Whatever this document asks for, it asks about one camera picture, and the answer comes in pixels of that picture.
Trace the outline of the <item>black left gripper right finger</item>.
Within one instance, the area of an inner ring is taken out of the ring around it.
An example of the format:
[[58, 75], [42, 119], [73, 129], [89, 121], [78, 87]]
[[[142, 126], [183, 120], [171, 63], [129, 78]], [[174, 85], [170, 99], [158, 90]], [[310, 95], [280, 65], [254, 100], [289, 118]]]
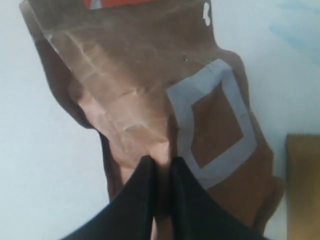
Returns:
[[183, 158], [175, 157], [170, 193], [176, 240], [263, 240], [273, 212], [273, 177], [253, 157], [209, 189], [200, 185]]

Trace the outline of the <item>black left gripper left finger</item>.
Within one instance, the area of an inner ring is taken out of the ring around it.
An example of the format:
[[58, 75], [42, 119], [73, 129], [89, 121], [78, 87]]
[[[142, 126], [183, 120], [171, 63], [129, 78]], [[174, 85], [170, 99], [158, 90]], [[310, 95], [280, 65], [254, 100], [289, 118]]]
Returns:
[[64, 239], [149, 240], [156, 198], [156, 163], [150, 156], [144, 156], [116, 197], [93, 219]]

